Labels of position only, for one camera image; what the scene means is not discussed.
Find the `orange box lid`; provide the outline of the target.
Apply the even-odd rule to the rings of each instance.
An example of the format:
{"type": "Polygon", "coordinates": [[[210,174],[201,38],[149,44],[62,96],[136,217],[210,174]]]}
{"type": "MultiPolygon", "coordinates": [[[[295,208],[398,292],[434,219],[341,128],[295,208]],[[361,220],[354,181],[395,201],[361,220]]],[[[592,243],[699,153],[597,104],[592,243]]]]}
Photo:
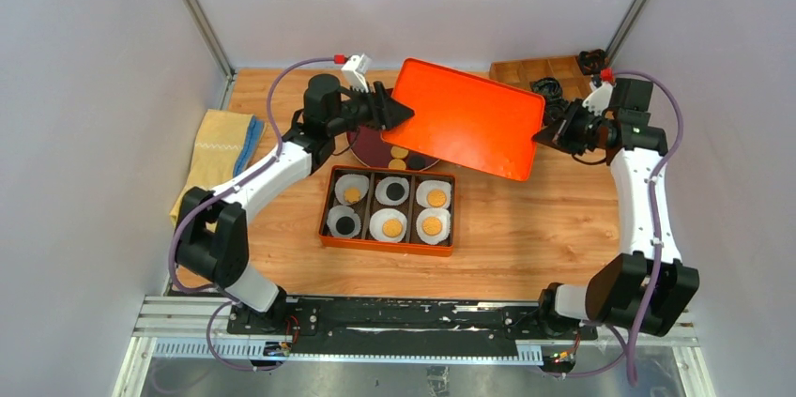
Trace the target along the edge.
{"type": "Polygon", "coordinates": [[[408,58],[391,96],[414,111],[384,142],[515,181],[530,177],[545,100],[529,91],[408,58]]]}

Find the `swirl butter cookie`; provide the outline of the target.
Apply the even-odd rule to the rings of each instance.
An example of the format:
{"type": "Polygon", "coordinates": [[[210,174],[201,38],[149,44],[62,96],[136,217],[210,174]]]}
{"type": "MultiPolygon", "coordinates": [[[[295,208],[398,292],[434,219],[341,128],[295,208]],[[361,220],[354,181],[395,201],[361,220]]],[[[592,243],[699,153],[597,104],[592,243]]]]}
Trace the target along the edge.
{"type": "Polygon", "coordinates": [[[353,205],[361,199],[361,192],[356,187],[350,187],[344,190],[343,197],[347,204],[353,205]]]}

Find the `orange compartment cookie box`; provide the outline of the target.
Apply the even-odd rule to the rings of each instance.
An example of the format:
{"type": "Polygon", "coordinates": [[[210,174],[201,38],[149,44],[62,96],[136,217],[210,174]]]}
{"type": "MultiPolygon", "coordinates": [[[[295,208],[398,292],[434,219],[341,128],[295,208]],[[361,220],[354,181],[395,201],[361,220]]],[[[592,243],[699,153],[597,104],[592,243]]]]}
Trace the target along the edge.
{"type": "Polygon", "coordinates": [[[451,175],[334,166],[317,234],[325,247],[447,257],[457,197],[451,175]]]}

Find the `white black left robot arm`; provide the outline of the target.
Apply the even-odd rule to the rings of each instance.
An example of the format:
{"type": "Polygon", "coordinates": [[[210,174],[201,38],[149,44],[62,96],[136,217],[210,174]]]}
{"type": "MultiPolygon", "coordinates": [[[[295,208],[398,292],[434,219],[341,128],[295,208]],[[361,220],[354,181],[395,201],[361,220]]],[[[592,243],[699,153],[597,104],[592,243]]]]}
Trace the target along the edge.
{"type": "Polygon", "coordinates": [[[394,130],[413,110],[391,97],[381,82],[366,78],[371,59],[364,53],[335,55],[327,62],[341,75],[321,73],[307,83],[303,106],[287,132],[277,131],[275,147],[261,160],[221,185],[187,190],[178,206],[167,270],[181,292],[190,288],[177,277],[185,268],[252,310],[262,332],[280,332],[287,322],[284,290],[251,263],[248,225],[280,193],[311,176],[335,153],[337,137],[366,127],[394,130]]]}

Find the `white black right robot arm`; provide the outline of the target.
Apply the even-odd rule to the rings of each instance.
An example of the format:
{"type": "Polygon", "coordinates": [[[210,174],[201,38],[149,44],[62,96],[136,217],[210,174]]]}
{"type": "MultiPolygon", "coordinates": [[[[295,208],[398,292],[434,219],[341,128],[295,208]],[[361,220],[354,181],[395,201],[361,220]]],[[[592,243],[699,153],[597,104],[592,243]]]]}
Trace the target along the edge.
{"type": "Polygon", "coordinates": [[[665,130],[651,124],[655,89],[672,96],[648,74],[620,71],[533,137],[574,159],[603,151],[620,210],[617,256],[585,286],[553,282],[542,291],[536,325],[548,338],[580,322],[663,337],[697,292],[699,273],[681,259],[666,201],[666,167],[683,129],[669,142],[665,130]]]}

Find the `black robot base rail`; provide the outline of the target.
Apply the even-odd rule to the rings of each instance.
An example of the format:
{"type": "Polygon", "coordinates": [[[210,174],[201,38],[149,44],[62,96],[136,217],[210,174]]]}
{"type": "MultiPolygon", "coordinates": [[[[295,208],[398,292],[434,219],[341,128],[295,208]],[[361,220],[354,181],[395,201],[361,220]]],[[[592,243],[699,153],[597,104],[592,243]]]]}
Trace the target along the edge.
{"type": "Polygon", "coordinates": [[[588,347],[693,347],[688,316],[665,338],[596,322],[545,327],[530,300],[294,295],[270,319],[214,294],[148,297],[135,323],[128,368],[209,359],[233,370],[286,363],[537,366],[570,374],[588,347]]]}

